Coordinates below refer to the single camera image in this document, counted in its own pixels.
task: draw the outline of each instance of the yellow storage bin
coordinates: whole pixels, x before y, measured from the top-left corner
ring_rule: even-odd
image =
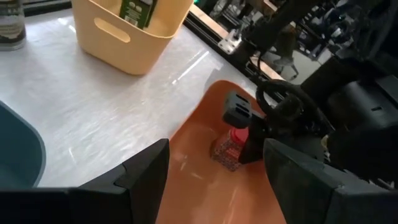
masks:
[[[122,0],[72,0],[80,47],[131,75],[154,66],[177,33],[193,0],[158,0],[149,27],[119,17]]]

